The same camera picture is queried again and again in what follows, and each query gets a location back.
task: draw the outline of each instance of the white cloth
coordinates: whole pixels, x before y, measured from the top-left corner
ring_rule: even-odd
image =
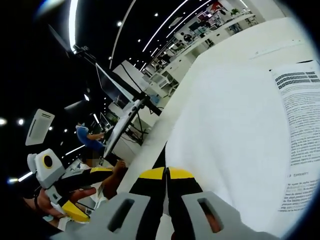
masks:
[[[80,169],[81,170],[88,170],[88,169],[91,169],[91,167],[89,167],[87,164],[84,164],[84,163],[80,163]]]
[[[165,149],[166,166],[190,171],[255,231],[277,220],[290,159],[286,114],[268,74],[250,66],[203,69]]]

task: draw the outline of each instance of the yellow stripe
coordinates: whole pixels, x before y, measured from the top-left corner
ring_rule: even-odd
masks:
[[[101,172],[102,172],[102,171],[105,171],[105,172],[107,172],[107,171],[112,171],[112,170],[109,169],[109,168],[97,166],[97,167],[91,168],[90,173],[94,173],[94,172],[97,172],[97,171],[101,171]]]
[[[141,178],[141,179],[162,179],[164,169],[165,169],[164,167],[150,169],[148,171],[141,173],[139,178]]]
[[[76,207],[69,200],[62,206],[62,209],[68,214],[68,216],[72,217],[74,220],[79,222],[88,222],[90,218],[79,208]]]
[[[50,169],[50,168],[52,168],[52,166],[54,165],[54,161],[52,161],[52,165],[51,166],[47,166],[46,165],[46,163],[45,163],[45,157],[46,156],[49,156],[49,155],[44,155],[43,157],[42,157],[42,163],[43,163],[43,165],[44,165],[44,167],[46,168],[46,169]]]
[[[190,179],[190,178],[194,178],[194,176],[183,169],[179,169],[179,168],[175,168],[170,166],[169,167],[170,170],[170,178],[171,179]]]

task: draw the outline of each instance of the desk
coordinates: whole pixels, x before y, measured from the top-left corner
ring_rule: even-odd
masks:
[[[188,69],[191,67],[193,62],[196,60],[198,55],[202,54],[208,49],[206,45],[206,40],[211,39],[214,44],[218,44],[230,37],[227,32],[227,28],[237,24],[245,19],[249,19],[255,16],[254,14],[245,14],[235,18],[234,20],[222,25],[218,29],[210,32],[203,38],[198,38],[195,40],[192,45],[188,46],[184,51],[182,51],[168,66],[166,66],[160,74],[168,72],[174,79],[179,83],[184,78]]]
[[[263,51],[279,43],[291,40],[301,40],[304,44],[282,48],[250,59],[257,51]],[[129,192],[139,175],[153,167],[170,137],[185,102],[192,95],[192,86],[197,80],[199,72],[217,64],[233,63],[240,65],[242,63],[250,63],[271,69],[283,64],[294,64],[316,58],[317,52],[313,49],[311,41],[304,34],[303,28],[299,27],[298,23],[289,17],[267,21],[250,27],[201,54],[193,63],[154,124],[117,192]]]

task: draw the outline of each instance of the wall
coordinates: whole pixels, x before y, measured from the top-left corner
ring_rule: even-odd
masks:
[[[242,0],[255,14],[259,23],[284,18],[285,15],[273,0]]]
[[[222,6],[225,7],[225,9],[227,9],[229,12],[234,9],[234,7],[229,3],[229,1],[227,0],[219,0],[218,1]]]
[[[285,4],[283,4],[280,1],[274,1],[274,2],[281,9],[281,11],[286,17],[295,18],[295,15],[293,14],[293,12]]]
[[[246,6],[240,0],[227,0],[234,9],[238,9],[240,12],[242,9],[247,9]]]

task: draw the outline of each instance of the human hand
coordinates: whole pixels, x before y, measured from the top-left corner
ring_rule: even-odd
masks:
[[[83,199],[85,197],[91,196],[96,193],[96,189],[94,187],[86,190],[76,190],[73,192],[71,198],[69,199],[72,203],[76,203],[78,200]],[[42,188],[40,190],[39,196],[37,197],[37,203],[39,208],[45,212],[46,214],[50,214],[55,218],[63,218],[66,215],[62,214],[58,210],[56,210],[52,205],[50,198],[46,195],[45,190]]]
[[[125,167],[126,167],[125,161],[119,160],[119,161],[115,164],[114,169],[113,169],[113,172],[114,172],[115,174],[118,174],[119,171],[121,171],[121,169],[124,169]]]

